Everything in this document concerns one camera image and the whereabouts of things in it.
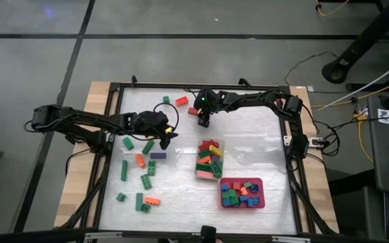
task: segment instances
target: wooden table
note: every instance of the wooden table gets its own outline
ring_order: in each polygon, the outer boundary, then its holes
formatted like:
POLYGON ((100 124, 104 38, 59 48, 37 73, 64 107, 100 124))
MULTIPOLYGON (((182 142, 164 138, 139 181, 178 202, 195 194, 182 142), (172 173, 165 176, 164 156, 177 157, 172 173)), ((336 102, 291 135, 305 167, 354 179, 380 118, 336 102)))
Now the wooden table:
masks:
MULTIPOLYGON (((109 92, 110 82, 92 82, 89 90, 88 98, 84 110, 93 113, 103 114, 105 110, 107 95, 109 92)), ((309 97, 307 90, 303 86, 291 86, 290 92, 297 95, 303 100, 304 104, 310 109, 309 97)), ((115 111, 117 99, 112 99, 110 115, 115 111)), ((301 122, 303 131, 308 137, 316 136, 315 127, 307 111, 303 109, 301 113, 301 122)), ((87 149, 86 144, 77 144, 74 147, 73 153, 87 149)), ((309 152, 322 158, 321 152, 317 149, 310 148, 309 152)), ((55 218, 55 226, 65 223, 71 214, 78 208, 83 201, 88 188, 88 181, 90 178, 91 168, 93 165, 94 155, 85 153, 73 157, 70 161, 70 168, 68 170, 66 183, 62 192, 59 208, 55 218)), ((325 167, 316 158, 307 156, 303 160, 307 186, 309 189, 310 201, 321 215, 322 219, 335 231, 338 232, 338 225, 336 214, 334 212, 330 189, 326 177, 325 167)), ((308 232, 307 216, 305 215, 304 206, 299 202, 299 210, 301 215, 302 227, 304 232, 308 232)), ((91 226, 95 213, 95 201, 91 204, 90 212, 86 225, 91 226)))

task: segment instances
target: yellow cable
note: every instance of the yellow cable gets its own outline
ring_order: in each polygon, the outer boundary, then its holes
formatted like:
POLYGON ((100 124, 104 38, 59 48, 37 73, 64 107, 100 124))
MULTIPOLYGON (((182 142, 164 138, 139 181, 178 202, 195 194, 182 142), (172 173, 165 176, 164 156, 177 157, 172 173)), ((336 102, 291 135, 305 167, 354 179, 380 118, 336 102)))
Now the yellow cable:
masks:
MULTIPOLYGON (((358 97, 357 100, 359 101, 361 99, 365 99, 365 98, 370 97, 372 95, 376 95, 379 92, 382 92, 382 91, 386 90, 387 88, 389 88, 389 85, 387 87, 385 87, 385 88, 379 89, 378 91, 371 92, 370 94, 363 95, 362 97, 358 97)), ((330 105, 330 106, 345 105, 345 104, 349 104, 349 103, 352 103, 352 102, 351 101, 346 101, 346 102, 336 103, 336 104, 333 104, 333 105, 330 105)), ((319 108, 319 107, 324 107, 324 106, 326 106, 326 105, 312 105, 311 108, 319 108)))
POLYGON ((370 156, 365 152, 364 146, 363 146, 363 140, 361 139, 361 125, 363 124, 362 120, 367 119, 367 116, 365 115, 358 115, 354 114, 354 118, 358 119, 358 141, 359 141, 359 146, 361 150, 363 151, 364 155, 369 159, 371 163, 373 163, 373 160, 370 158, 370 156))
POLYGON ((335 10, 331 11, 330 13, 322 13, 321 11, 321 8, 317 8, 317 11, 319 12, 319 14, 321 16, 328 16, 328 15, 331 15, 331 14, 334 14, 336 11, 338 11, 339 9, 341 9, 344 5, 346 5, 350 0, 346 0, 340 7, 336 8, 335 10))

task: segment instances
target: blue block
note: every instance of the blue block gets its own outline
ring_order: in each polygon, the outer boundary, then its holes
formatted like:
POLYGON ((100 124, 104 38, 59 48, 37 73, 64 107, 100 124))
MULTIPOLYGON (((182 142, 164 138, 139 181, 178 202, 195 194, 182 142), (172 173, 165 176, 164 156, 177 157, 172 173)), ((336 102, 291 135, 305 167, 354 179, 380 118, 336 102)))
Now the blue block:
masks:
POLYGON ((247 206, 253 207, 253 199, 250 198, 247 200, 247 206))
POLYGON ((213 156, 211 156, 211 160, 212 161, 220 161, 220 158, 215 156, 215 155, 213 155, 213 156))
POLYGON ((254 205, 258 205, 259 204, 259 197, 258 196, 252 196, 251 199, 253 200, 253 204, 254 205))
POLYGON ((251 190, 251 192, 258 192, 259 186, 256 184, 253 184, 253 185, 251 185, 250 190, 251 190))
POLYGON ((249 198, 247 196, 240 196, 240 201, 244 202, 247 201, 249 198))
POLYGON ((223 206, 230 206, 230 199, 229 198, 223 198, 223 206))
POLYGON ((149 157, 151 159, 166 159, 166 153, 150 153, 149 157))
POLYGON ((222 185, 222 192, 225 192, 229 190, 229 186, 228 185, 222 185))

